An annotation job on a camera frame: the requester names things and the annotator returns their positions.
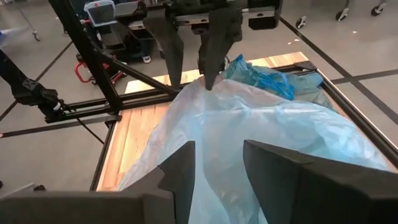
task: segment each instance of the caster wheel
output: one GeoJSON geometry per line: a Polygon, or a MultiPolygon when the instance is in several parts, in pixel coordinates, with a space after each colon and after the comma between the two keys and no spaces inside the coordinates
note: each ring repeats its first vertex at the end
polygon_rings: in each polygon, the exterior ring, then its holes
{"type": "Polygon", "coordinates": [[[383,8],[381,8],[381,9],[379,10],[379,6],[376,6],[376,7],[374,7],[374,8],[372,9],[371,14],[372,14],[372,16],[378,16],[378,15],[381,14],[382,11],[383,11],[383,8]]]}
{"type": "Polygon", "coordinates": [[[165,59],[165,57],[164,57],[164,52],[163,52],[162,50],[159,51],[159,54],[160,54],[160,57],[161,57],[162,59],[165,59]]]}
{"type": "Polygon", "coordinates": [[[305,19],[302,17],[300,19],[297,19],[296,21],[296,28],[301,29],[305,25],[305,19]]]}
{"type": "Polygon", "coordinates": [[[144,61],[144,63],[150,63],[150,56],[142,57],[142,60],[144,61]]]}
{"type": "Polygon", "coordinates": [[[39,186],[33,188],[33,191],[40,191],[40,190],[45,190],[45,187],[43,185],[39,185],[39,186]]]}
{"type": "Polygon", "coordinates": [[[36,41],[41,41],[39,35],[38,35],[36,32],[33,32],[32,34],[33,34],[33,38],[34,38],[36,41]]]}
{"type": "Polygon", "coordinates": [[[336,20],[338,22],[343,21],[347,17],[347,14],[343,14],[343,11],[337,12],[336,20]]]}

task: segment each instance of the cable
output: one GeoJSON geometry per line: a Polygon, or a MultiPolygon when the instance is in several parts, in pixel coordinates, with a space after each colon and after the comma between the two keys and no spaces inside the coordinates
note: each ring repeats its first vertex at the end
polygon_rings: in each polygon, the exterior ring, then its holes
{"type": "Polygon", "coordinates": [[[85,123],[81,121],[81,119],[76,118],[76,120],[90,133],[92,134],[100,143],[105,144],[104,141],[98,135],[96,135],[90,128],[87,127],[85,123]]]}

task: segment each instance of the concrete floor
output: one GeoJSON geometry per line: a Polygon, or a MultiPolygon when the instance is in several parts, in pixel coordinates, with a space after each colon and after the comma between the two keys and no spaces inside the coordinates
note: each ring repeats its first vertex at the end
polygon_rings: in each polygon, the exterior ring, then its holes
{"type": "MultiPolygon", "coordinates": [[[[340,80],[338,88],[398,144],[398,104],[393,97],[398,83],[398,75],[395,75],[398,74],[398,27],[394,22],[398,19],[398,2],[390,2],[380,16],[371,17],[370,10],[377,1],[352,1],[349,16],[341,22],[334,20],[341,7],[333,2],[286,0],[282,17],[294,25],[302,14],[308,15],[307,25],[300,32],[347,73],[363,77],[358,83],[378,101],[373,97],[372,102],[369,95],[364,95],[366,91],[359,91],[342,79],[343,76],[319,52],[283,23],[274,30],[255,32],[243,25],[243,40],[233,46],[229,57],[244,54],[247,59],[255,59],[302,51],[330,80],[340,80]],[[384,71],[389,76],[365,79],[386,74],[384,71]]],[[[2,50],[30,78],[41,74],[41,84],[56,89],[67,103],[103,97],[97,86],[80,83],[75,77],[73,68],[77,51],[73,44],[67,47],[70,39],[62,34],[60,22],[49,4],[45,0],[31,0],[22,6],[42,41],[36,42],[30,32],[26,32],[2,50]],[[49,67],[63,50],[64,53],[49,67]]],[[[0,29],[15,26],[26,26],[26,23],[17,11],[0,6],[0,29]]],[[[199,38],[190,29],[181,28],[179,32],[185,42],[183,69],[196,69],[199,38]]],[[[150,64],[132,66],[151,76],[167,73],[157,52],[152,54],[150,64]]],[[[127,77],[118,83],[117,91],[123,93],[130,80],[127,77]]],[[[0,80],[0,114],[13,101],[9,86],[0,80]]],[[[37,108],[16,105],[0,121],[0,133],[46,125],[37,108]]],[[[105,138],[107,129],[103,123],[90,124],[89,128],[105,138]]],[[[52,190],[88,190],[100,151],[101,144],[81,126],[0,139],[0,179],[5,183],[0,195],[30,182],[44,184],[52,190]]]]}

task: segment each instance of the wooden tabletop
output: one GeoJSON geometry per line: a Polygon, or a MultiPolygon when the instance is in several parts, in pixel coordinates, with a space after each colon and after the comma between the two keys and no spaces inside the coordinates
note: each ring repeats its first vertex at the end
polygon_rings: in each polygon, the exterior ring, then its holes
{"type": "MultiPolygon", "coordinates": [[[[280,67],[308,60],[301,52],[250,60],[253,65],[280,67]]],[[[182,73],[182,83],[192,82],[200,76],[198,70],[182,73]]],[[[155,77],[156,80],[169,85],[169,76],[155,77]]],[[[139,80],[127,84],[126,93],[149,90],[152,87],[139,80]]],[[[333,101],[333,106],[340,114],[343,110],[333,101]]],[[[146,146],[150,133],[165,114],[170,103],[134,108],[121,112],[122,120],[116,123],[103,171],[97,190],[116,190],[124,174],[139,158],[146,146]]]]}

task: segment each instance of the translucent plastic sheet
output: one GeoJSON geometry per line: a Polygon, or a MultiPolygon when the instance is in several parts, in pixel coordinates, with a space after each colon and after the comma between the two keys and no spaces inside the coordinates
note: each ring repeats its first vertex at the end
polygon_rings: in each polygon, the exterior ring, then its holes
{"type": "Polygon", "coordinates": [[[119,187],[131,185],[184,143],[195,141],[190,223],[266,223],[244,169],[245,139],[387,170],[381,153],[357,127],[327,108],[284,100],[232,80],[218,80],[207,91],[199,79],[171,103],[119,187]]]}

